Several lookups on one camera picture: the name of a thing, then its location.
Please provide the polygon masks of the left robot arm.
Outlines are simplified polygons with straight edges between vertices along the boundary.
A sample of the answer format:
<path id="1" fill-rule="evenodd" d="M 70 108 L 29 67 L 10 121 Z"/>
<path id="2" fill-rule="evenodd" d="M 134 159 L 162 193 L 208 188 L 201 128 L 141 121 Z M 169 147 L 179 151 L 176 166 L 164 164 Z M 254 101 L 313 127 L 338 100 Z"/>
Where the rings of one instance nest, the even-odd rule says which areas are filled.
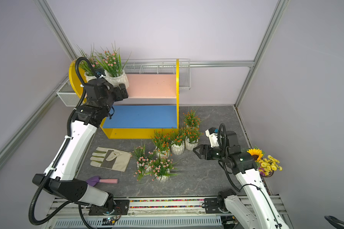
<path id="1" fill-rule="evenodd" d="M 38 189 L 29 206 L 28 218 L 32 225 L 42 225 L 54 217 L 66 205 L 95 205 L 106 213 L 113 213 L 116 204 L 113 194 L 101 191 L 86 181 L 75 178 L 86 147 L 102 121 L 112 118 L 113 104 L 128 98 L 125 86 L 114 87 L 96 72 L 90 60 L 79 57 L 75 61 L 75 73 L 83 91 L 79 102 L 67 120 L 67 134 L 52 163 L 42 174 L 35 174 L 33 184 Z M 35 206 L 41 192 L 66 199 L 66 202 L 44 219 L 35 218 Z"/>

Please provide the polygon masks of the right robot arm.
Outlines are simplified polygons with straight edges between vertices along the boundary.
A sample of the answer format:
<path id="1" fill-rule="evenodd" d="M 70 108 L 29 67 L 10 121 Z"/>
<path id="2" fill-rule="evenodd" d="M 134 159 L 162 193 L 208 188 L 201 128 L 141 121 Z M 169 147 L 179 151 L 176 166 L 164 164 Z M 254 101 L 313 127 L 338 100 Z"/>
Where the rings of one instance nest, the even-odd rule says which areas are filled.
<path id="1" fill-rule="evenodd" d="M 237 134 L 224 124 L 205 132 L 208 145 L 199 145 L 193 152 L 204 160 L 217 160 L 232 185 L 219 192 L 215 204 L 205 202 L 205 210 L 232 214 L 245 229 L 287 229 L 261 179 L 252 155 L 243 152 Z"/>

